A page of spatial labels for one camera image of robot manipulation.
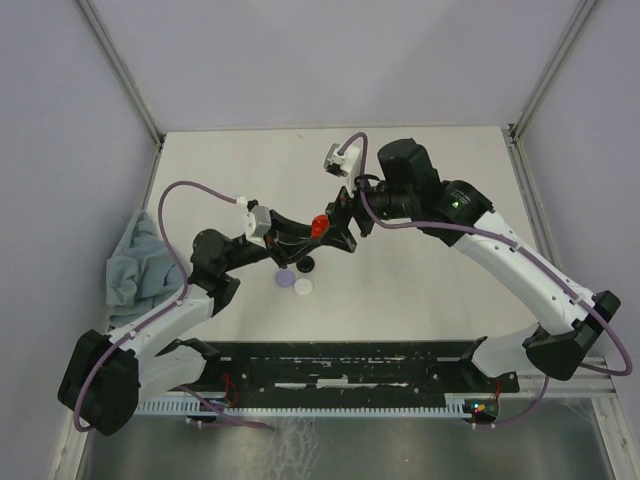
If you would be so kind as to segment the orange earbud charging case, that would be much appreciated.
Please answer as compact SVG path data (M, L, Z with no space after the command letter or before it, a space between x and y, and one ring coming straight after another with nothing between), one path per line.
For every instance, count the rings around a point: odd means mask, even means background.
M316 216L311 223L310 235L313 239L321 239L330 228L330 220L326 214Z

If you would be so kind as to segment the purple earbud charging case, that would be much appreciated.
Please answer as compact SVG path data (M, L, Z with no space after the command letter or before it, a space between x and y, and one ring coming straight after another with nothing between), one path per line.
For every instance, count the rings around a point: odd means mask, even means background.
M286 268L286 269L279 269L274 276L275 282L276 284L280 287L280 288L289 288L292 287L295 282L296 282L296 275L295 273Z

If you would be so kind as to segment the white earbud charging case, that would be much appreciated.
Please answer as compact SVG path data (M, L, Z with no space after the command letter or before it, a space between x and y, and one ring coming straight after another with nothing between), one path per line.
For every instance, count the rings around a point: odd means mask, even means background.
M307 296L314 290L314 284L309 278L299 278L293 284L296 295Z

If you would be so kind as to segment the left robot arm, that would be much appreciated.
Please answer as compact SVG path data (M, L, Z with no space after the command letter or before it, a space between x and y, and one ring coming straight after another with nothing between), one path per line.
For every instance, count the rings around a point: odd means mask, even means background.
M216 353L182 334L231 302L240 282L230 271L265 259L280 267L295 263L324 244L332 225L326 214L305 225L256 205L239 237L214 229L198 233L192 269L182 273L176 293L127 326L89 330L78 339L58 390L75 428L111 435L148 399L191 383L201 390L215 387L221 378Z

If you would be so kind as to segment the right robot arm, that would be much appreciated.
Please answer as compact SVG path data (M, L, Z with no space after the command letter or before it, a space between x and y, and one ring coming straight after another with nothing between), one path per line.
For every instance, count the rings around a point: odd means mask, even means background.
M592 292L531 250L473 185L441 179L426 148L414 139L395 140L378 151L381 178L366 173L367 147L354 142L333 145L324 168L345 179L338 200L362 235L380 225L435 237L484 267L537 321L477 339L458 368L463 386L481 391L495 378L525 368L567 381L590 367L585 358L620 307L615 294Z

